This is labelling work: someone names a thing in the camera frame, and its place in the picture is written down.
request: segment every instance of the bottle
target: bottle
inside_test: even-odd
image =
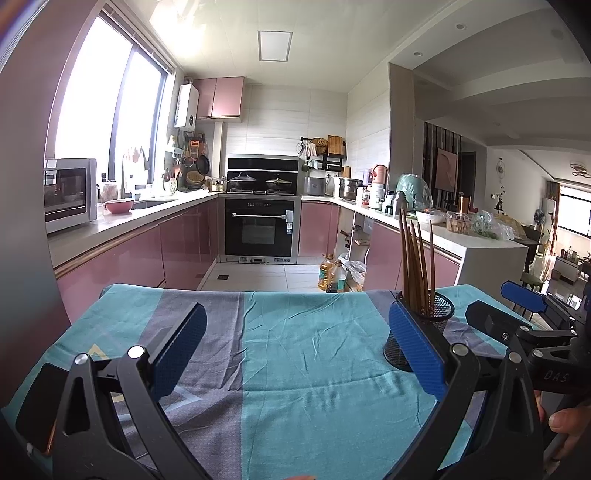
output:
[[[327,293],[343,293],[347,281],[347,271],[340,260],[335,262],[335,266],[329,272]]]
[[[326,255],[326,261],[322,262],[320,265],[320,272],[318,274],[318,288],[323,291],[326,291],[326,286],[328,285],[330,269],[335,266],[335,261],[333,260],[334,257],[335,256],[333,254]]]

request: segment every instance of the cutting board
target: cutting board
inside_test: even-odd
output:
[[[329,154],[344,155],[345,146],[343,145],[343,137],[336,135],[329,135]]]

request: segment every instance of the finger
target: finger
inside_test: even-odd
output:
[[[546,412],[544,407],[542,407],[542,392],[540,390],[534,390],[535,396],[535,403],[538,407],[538,416],[540,417],[540,421],[544,421],[546,417]]]
[[[548,419],[553,432],[580,436],[591,420],[591,407],[565,408]]]
[[[560,448],[560,450],[554,454],[553,460],[561,460],[565,456],[567,456],[573,450],[574,446],[579,441],[579,438],[580,437],[576,437],[573,435],[569,436],[564,441],[564,445]]]

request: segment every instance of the upper cabinet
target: upper cabinet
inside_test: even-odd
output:
[[[199,91],[197,119],[240,117],[244,77],[195,80],[193,85]]]

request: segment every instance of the white tile wall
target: white tile wall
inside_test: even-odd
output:
[[[347,160],[352,176],[390,163],[390,91],[387,63],[378,65],[348,94]]]
[[[241,123],[227,125],[224,159],[233,154],[296,155],[300,137],[345,136],[347,94],[247,85]]]

